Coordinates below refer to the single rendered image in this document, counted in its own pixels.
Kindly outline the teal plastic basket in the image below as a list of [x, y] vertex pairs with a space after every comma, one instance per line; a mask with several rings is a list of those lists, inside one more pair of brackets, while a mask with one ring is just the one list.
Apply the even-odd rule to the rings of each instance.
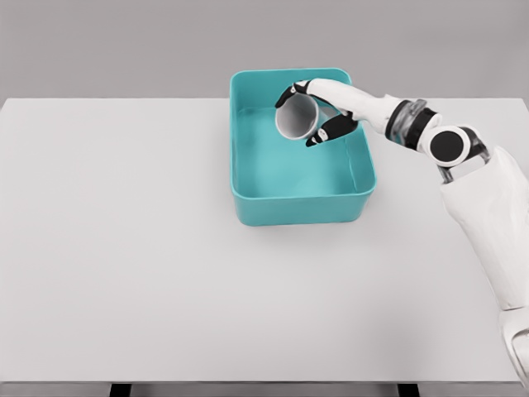
[[363, 128], [311, 148], [279, 134], [276, 101], [290, 84], [310, 78], [351, 81], [338, 68], [243, 70], [231, 77], [231, 191], [247, 226], [351, 222], [376, 187]]

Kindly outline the white paper cup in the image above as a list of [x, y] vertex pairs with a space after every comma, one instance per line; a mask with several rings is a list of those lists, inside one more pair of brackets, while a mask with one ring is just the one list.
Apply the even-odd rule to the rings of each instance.
[[275, 110], [275, 125], [281, 136], [291, 140], [307, 140], [324, 122], [339, 112], [319, 99], [294, 94]]

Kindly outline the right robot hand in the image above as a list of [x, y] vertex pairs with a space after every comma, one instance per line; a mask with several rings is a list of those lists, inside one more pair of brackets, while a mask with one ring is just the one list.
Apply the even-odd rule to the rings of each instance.
[[300, 93], [334, 107], [339, 114], [324, 122], [317, 132], [309, 137], [306, 146], [311, 147], [335, 140], [354, 132], [359, 122], [369, 118], [369, 95], [349, 84], [333, 79], [311, 79], [293, 83], [287, 87], [275, 104], [275, 109], [284, 105], [287, 99]]

